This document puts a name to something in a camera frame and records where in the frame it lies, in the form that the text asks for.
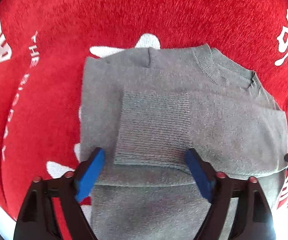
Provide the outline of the grey knit sweater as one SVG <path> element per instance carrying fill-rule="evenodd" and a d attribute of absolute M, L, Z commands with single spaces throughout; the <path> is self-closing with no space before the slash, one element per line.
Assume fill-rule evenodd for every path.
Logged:
<path fill-rule="evenodd" d="M 193 239 L 210 207 L 185 163 L 258 177 L 270 207 L 284 183 L 286 115 L 256 73 L 202 45 L 87 58 L 81 158 L 101 147 L 92 191 L 99 239 Z"/>

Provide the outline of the red bedspread with white characters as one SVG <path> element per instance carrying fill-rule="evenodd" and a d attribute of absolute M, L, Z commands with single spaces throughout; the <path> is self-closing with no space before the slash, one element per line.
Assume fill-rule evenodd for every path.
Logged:
<path fill-rule="evenodd" d="M 256 73 L 286 115 L 288 142 L 288 0 L 1 0 L 0 207 L 10 219 L 35 177 L 60 178 L 95 149 L 81 158 L 87 58 L 205 44 Z M 276 239 L 288 239 L 284 162 L 269 206 Z"/>

